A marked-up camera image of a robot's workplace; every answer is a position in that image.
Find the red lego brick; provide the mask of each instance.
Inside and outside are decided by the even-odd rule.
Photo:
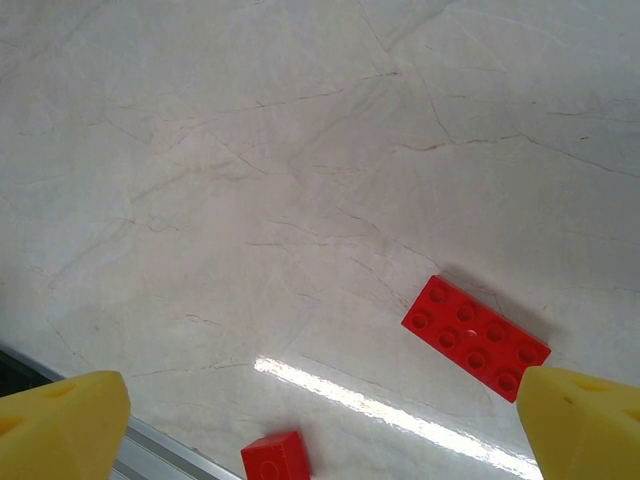
[[[514,402],[524,371],[549,347],[434,275],[402,325],[496,393]]]
[[[298,432],[256,440],[241,451],[247,480],[309,480],[311,471]]]

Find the red 1x1 lego brick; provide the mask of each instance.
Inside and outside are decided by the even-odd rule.
[[[241,450],[247,480],[309,480],[307,453],[298,432],[260,438]]]

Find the red 2x4 lego brick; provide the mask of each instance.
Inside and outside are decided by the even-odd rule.
[[[496,393],[514,402],[524,371],[549,347],[434,275],[402,325]]]

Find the white marble surface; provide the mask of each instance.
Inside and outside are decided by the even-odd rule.
[[[640,383],[639,17],[2,0],[0,337],[240,474],[297,427],[319,479],[536,478],[514,406],[399,322],[444,272]]]

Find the yellow foam pad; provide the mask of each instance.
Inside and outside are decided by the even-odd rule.
[[[640,479],[640,389],[531,367],[517,406],[545,480]]]
[[[118,372],[0,398],[0,478],[106,480],[131,405]]]

